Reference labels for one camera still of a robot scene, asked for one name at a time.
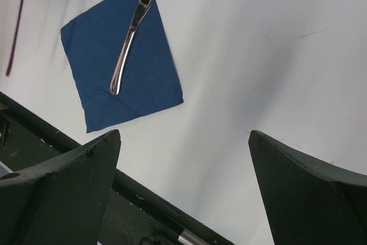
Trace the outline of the silver table knife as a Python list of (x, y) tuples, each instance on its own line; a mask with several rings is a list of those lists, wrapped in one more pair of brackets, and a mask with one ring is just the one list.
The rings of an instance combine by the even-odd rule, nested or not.
[(110, 92), (113, 95), (118, 95), (120, 92), (124, 68), (126, 66), (131, 45), (140, 23), (144, 19), (152, 4), (153, 0), (139, 0), (138, 2), (110, 82)]

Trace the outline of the dark blue paper napkin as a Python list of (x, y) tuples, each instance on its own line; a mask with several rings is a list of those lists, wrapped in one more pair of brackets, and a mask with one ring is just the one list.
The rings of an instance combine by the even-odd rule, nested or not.
[(162, 19), (152, 4), (139, 25), (117, 95), (110, 82), (138, 0), (103, 0), (61, 29), (88, 132), (183, 103)]

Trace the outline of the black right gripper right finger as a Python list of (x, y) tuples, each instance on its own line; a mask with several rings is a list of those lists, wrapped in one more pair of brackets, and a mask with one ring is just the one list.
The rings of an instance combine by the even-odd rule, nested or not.
[(275, 244), (366, 244), (366, 176), (253, 130), (249, 150)]

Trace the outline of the purple metal spoon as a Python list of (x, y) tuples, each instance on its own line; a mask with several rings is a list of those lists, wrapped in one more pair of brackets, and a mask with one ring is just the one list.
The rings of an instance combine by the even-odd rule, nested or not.
[(7, 65), (7, 70), (6, 70), (6, 76), (7, 77), (10, 76), (11, 69), (12, 69), (12, 66), (13, 66), (15, 49), (16, 49), (16, 44), (17, 44), (17, 39), (18, 39), (18, 33), (19, 33), (19, 26), (20, 26), (21, 16), (22, 16), (22, 10), (23, 10), (23, 5), (24, 5), (24, 0), (20, 0), (19, 10), (18, 10), (18, 17), (17, 17), (17, 23), (16, 23), (14, 37), (13, 37), (13, 43), (12, 43), (10, 58), (9, 58), (9, 62), (8, 62), (8, 65)]

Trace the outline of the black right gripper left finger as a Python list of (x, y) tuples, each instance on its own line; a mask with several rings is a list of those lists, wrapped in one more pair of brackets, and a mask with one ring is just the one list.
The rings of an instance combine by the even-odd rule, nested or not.
[(120, 153), (109, 131), (1, 177), (1, 244), (97, 244)]

